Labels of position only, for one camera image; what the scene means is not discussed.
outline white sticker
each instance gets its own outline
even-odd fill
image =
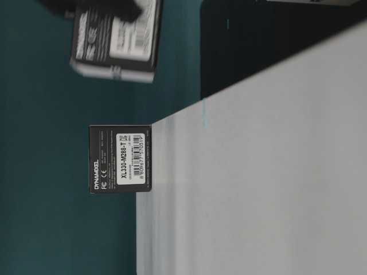
[[[110,56],[148,61],[151,54],[156,0],[136,0],[142,15],[134,23],[114,18],[111,32]]]
[[[117,184],[145,184],[145,134],[116,135]]]

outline black box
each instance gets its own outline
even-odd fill
[[[151,83],[157,65],[161,0],[137,0],[133,23],[96,8],[76,9],[70,64],[83,76]]]
[[[151,126],[89,126],[89,191],[151,190]]]

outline cardboard box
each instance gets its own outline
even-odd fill
[[[77,8],[70,63],[86,77],[151,83],[157,65],[161,0],[137,0],[134,23]]]
[[[359,0],[267,0],[271,2],[291,2],[316,5],[350,6]]]
[[[89,126],[89,191],[151,190],[151,126]]]

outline dark surface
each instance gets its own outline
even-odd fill
[[[366,17],[366,0],[351,7],[204,0],[201,97],[210,96]]]
[[[135,274],[135,194],[88,192],[88,126],[150,124],[200,99],[199,1],[165,1],[153,85],[83,78],[72,23],[0,3],[0,274]]]

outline teal wall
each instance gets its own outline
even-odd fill
[[[87,127],[199,100],[200,0],[165,0],[153,85],[79,76],[71,22],[35,1],[0,5],[0,274],[134,274],[135,194],[88,193]]]

